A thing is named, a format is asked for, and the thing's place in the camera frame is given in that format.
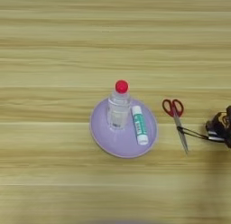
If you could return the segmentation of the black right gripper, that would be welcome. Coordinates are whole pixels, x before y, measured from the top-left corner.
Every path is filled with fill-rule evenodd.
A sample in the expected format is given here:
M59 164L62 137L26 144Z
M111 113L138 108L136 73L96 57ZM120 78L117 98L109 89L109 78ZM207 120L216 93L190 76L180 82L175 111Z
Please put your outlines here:
M231 106L228 106L226 108L225 125L226 125L225 143L228 148L231 148ZM210 141L224 143L224 139L220 137L215 131L212 130L208 130L208 139Z

